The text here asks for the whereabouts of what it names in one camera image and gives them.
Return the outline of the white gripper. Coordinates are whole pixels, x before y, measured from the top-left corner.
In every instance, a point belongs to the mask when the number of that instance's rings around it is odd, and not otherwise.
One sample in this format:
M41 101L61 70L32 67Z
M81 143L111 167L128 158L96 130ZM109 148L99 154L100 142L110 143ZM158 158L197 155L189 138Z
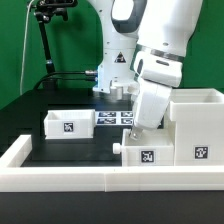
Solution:
M158 128L169 104L171 91L171 87L139 80L139 93L133 105L135 128L130 131L132 139L138 140L141 137L140 129Z

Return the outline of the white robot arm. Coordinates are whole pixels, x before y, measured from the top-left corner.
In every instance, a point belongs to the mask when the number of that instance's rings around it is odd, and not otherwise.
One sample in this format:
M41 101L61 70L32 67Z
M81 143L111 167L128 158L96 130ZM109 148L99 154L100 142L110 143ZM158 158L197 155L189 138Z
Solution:
M102 28L103 59L94 90L133 100L130 136L160 125L203 0L87 0Z

